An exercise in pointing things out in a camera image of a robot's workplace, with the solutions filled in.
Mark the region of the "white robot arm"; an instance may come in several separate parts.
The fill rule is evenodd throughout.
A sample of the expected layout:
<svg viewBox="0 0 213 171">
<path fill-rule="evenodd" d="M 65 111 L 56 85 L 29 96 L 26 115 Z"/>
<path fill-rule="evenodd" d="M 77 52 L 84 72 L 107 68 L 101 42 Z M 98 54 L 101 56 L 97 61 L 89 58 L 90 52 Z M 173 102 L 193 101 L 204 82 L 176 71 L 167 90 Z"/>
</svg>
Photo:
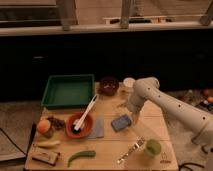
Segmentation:
<svg viewBox="0 0 213 171">
<path fill-rule="evenodd" d="M 158 105 L 167 114 L 174 116 L 209 146 L 208 159 L 203 171 L 213 171 L 213 115 L 191 106 L 159 90 L 160 83 L 155 77 L 141 78 L 132 83 L 132 92 L 126 101 L 134 123 L 138 122 L 146 100 Z"/>
</svg>

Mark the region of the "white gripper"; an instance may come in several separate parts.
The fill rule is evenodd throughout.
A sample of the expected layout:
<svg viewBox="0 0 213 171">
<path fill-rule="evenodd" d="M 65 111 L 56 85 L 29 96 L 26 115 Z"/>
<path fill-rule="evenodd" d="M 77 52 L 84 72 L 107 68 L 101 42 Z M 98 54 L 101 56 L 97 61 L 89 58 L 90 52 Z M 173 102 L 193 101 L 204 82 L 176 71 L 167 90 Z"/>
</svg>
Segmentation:
<svg viewBox="0 0 213 171">
<path fill-rule="evenodd" d="M 140 117 L 139 112 L 144 106 L 144 103 L 145 99 L 135 93 L 132 93 L 127 99 L 126 106 L 130 112 L 133 112 L 131 115 L 133 125 L 136 125 L 138 123 Z"/>
</svg>

